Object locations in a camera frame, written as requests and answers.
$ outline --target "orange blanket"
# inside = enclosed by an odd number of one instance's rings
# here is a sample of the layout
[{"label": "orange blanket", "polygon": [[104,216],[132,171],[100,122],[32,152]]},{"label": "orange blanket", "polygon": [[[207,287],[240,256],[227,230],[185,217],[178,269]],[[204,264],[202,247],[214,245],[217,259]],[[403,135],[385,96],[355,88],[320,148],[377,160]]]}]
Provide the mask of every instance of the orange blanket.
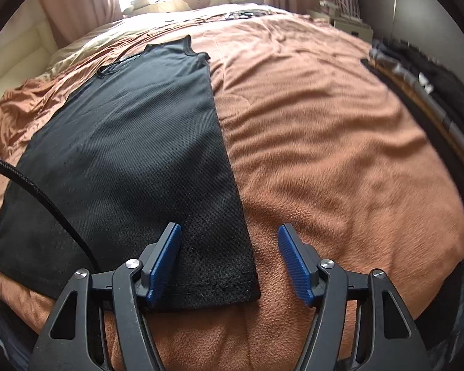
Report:
[{"label": "orange blanket", "polygon": [[[326,24],[271,15],[171,25],[118,41],[52,81],[30,80],[5,93],[0,157],[16,164],[34,132],[101,65],[186,34],[195,51],[211,57],[262,297],[147,316],[167,369],[294,368],[313,310],[295,296],[278,252],[283,222],[346,270],[386,270],[417,317],[464,257],[464,209],[424,132],[360,64],[369,45]],[[0,205],[6,184],[0,176]],[[53,304],[1,273],[0,296],[36,331]],[[350,352],[354,318],[349,306],[341,356]],[[114,367],[122,369],[109,313],[105,326]]]}]

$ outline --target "black cable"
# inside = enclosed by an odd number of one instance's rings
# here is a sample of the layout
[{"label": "black cable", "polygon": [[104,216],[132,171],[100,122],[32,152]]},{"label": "black cable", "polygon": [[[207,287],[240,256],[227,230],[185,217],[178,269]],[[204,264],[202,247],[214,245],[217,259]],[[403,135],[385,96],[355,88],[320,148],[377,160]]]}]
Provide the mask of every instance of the black cable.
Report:
[{"label": "black cable", "polygon": [[59,211],[57,206],[48,198],[43,191],[41,191],[36,184],[34,184],[30,179],[21,174],[17,169],[9,163],[4,162],[0,159],[0,174],[9,178],[11,181],[18,184],[20,187],[25,189],[33,197],[35,197],[39,203],[41,203],[60,223],[60,225],[65,229],[65,231],[74,239],[74,241],[80,246],[84,251],[86,256],[91,261],[96,272],[101,272],[100,266],[96,258],[93,255],[93,252],[86,244],[86,242],[81,238],[81,236],[76,232],[72,227],[69,221],[65,218],[62,212]]}]

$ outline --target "bedding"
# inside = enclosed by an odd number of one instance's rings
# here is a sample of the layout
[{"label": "bedding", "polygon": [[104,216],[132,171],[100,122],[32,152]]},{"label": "bedding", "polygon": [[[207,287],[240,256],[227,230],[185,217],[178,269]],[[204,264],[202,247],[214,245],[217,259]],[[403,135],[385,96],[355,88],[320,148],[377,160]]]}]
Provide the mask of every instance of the bedding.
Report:
[{"label": "bedding", "polygon": [[[400,61],[386,56],[377,49],[370,50],[370,57],[370,63],[374,67],[377,67],[384,75],[389,75],[390,73],[391,77],[397,78],[397,83],[401,84],[400,88],[408,91],[408,95],[410,95],[411,91],[413,92],[412,100],[414,104],[432,120],[435,128],[447,139],[448,145],[453,147],[454,152],[464,165],[464,134],[462,132],[464,126],[458,126],[449,117],[448,113],[450,110],[444,110],[443,106],[439,105],[436,100],[434,100],[434,97],[427,93],[427,90],[432,90],[433,86],[427,84],[426,88],[430,86],[430,89],[426,90],[425,87],[421,86],[416,76],[402,67]],[[423,73],[418,72],[418,74],[421,76],[421,80],[423,80]],[[463,108],[461,106],[462,103],[462,101],[458,100],[453,107],[460,112]],[[455,118],[464,118],[464,112],[459,115],[454,112],[452,113]]]},{"label": "bedding", "polygon": [[51,80],[69,66],[79,63],[90,55],[97,53],[120,41],[123,38],[136,37],[140,34],[156,32],[166,25],[195,26],[196,22],[208,20],[211,17],[242,10],[263,10],[270,13],[284,13],[287,11],[267,5],[228,4],[203,8],[187,12],[151,13],[126,18],[91,31],[79,40],[58,50],[50,58],[46,72],[41,76],[44,80]]},{"label": "bedding", "polygon": [[263,0],[168,0],[155,2],[141,8],[124,10],[124,14],[132,17],[134,15],[147,13],[189,11],[221,4],[239,3],[262,4]]},{"label": "bedding", "polygon": [[[68,55],[57,71],[5,93],[0,157],[16,164],[32,135],[102,65],[188,34],[194,51],[209,54],[262,296],[237,306],[148,314],[168,370],[294,368],[313,310],[295,296],[278,252],[283,222],[347,270],[386,270],[415,318],[427,308],[464,259],[464,208],[424,131],[361,65],[369,44],[287,13],[236,21],[194,16],[117,32],[109,41],[95,36],[99,44],[78,56],[84,58]],[[0,176],[0,205],[6,185]],[[1,273],[0,296],[35,331],[53,304]],[[341,357],[350,352],[354,318],[349,305]],[[105,328],[113,365],[122,369],[109,312]]]},{"label": "bedding", "polygon": [[[100,68],[35,133],[17,169],[34,173],[47,196],[62,197],[58,208],[87,238],[101,271],[137,258],[170,221],[177,223],[179,260],[159,308],[259,298],[207,55],[192,51],[191,38],[149,45]],[[84,265],[84,253],[60,224],[31,194],[9,184],[0,209],[0,270],[57,298],[70,270]]]},{"label": "bedding", "polygon": [[[368,70],[399,96],[415,121],[426,132],[428,139],[446,164],[464,205],[464,150],[451,138],[456,134],[449,134],[444,129],[444,123],[438,122],[436,114],[428,109],[427,104],[421,98],[422,94],[418,92],[421,86],[410,87],[409,79],[404,80],[399,75],[402,68],[390,71],[381,65],[382,63],[386,66],[390,64],[381,56],[369,62],[363,60]],[[416,326],[428,350],[434,370],[441,370],[450,360],[450,356],[457,353],[458,336],[463,332],[461,330],[461,323],[464,322],[463,315],[464,260],[447,277],[433,302],[416,320]]]},{"label": "bedding", "polygon": [[18,37],[0,44],[0,98],[9,88],[42,74],[57,50],[47,20],[41,21]]}]

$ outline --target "fleece blanket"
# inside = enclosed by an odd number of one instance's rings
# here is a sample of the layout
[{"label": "fleece blanket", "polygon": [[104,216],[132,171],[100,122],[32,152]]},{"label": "fleece blanket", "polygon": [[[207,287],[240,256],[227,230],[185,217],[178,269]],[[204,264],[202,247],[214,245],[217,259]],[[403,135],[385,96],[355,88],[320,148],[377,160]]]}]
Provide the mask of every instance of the fleece blanket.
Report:
[{"label": "fleece blanket", "polygon": [[[299,15],[170,23],[103,46],[0,101],[0,157],[31,136],[101,66],[190,34],[206,51],[262,296],[254,303],[146,315],[168,370],[293,369],[314,310],[297,299],[277,228],[346,270],[384,269],[417,317],[464,258],[464,209],[447,169],[400,100],[360,63],[370,46]],[[8,180],[0,176],[0,205]],[[40,332],[53,305],[0,273],[0,297]],[[340,356],[350,352],[347,308]],[[113,314],[110,357],[123,369]]]}]

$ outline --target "metal screw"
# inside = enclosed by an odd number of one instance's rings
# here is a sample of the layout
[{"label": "metal screw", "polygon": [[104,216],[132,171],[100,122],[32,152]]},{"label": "metal screw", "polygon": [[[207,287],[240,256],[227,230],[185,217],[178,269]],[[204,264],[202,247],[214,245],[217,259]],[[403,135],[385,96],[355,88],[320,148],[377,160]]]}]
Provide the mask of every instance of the metal screw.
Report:
[{"label": "metal screw", "polygon": [[83,278],[85,278],[87,276],[87,274],[88,274],[88,270],[84,269],[84,268],[81,268],[81,269],[78,269],[75,272],[74,276],[75,276],[76,279],[83,279]]},{"label": "metal screw", "polygon": [[385,277],[385,272],[381,269],[375,269],[372,273],[377,279],[383,279]]},{"label": "metal screw", "polygon": [[335,262],[331,259],[322,259],[320,265],[325,269],[332,269],[335,266]]},{"label": "metal screw", "polygon": [[138,266],[139,266],[139,259],[129,259],[126,262],[126,267],[128,267],[129,269],[134,269],[135,267],[138,267]]}]

